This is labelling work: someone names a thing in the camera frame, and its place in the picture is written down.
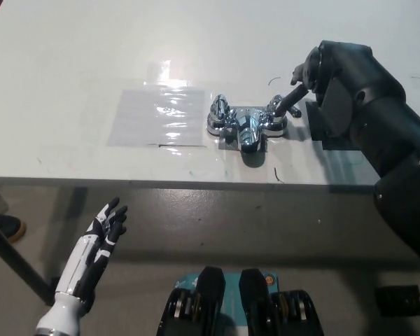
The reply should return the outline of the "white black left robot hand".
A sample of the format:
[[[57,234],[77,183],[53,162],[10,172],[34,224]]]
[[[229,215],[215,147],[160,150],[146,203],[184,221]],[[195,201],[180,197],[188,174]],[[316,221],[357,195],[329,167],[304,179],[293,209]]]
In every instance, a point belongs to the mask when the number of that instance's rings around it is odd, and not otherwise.
[[[119,197],[107,203],[78,238],[57,284],[57,293],[83,302],[93,296],[120,236],[126,232],[127,207],[119,203]]]

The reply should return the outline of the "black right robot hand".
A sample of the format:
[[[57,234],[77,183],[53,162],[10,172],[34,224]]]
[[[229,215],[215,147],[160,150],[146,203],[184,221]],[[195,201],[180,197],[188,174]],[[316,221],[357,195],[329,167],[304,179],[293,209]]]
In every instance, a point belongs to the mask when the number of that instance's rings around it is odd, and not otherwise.
[[[274,110],[289,111],[313,92],[335,136],[348,132],[354,114],[366,104],[385,97],[406,100],[402,85],[377,61],[371,47],[356,43],[322,41],[293,71],[291,84],[297,83]]]

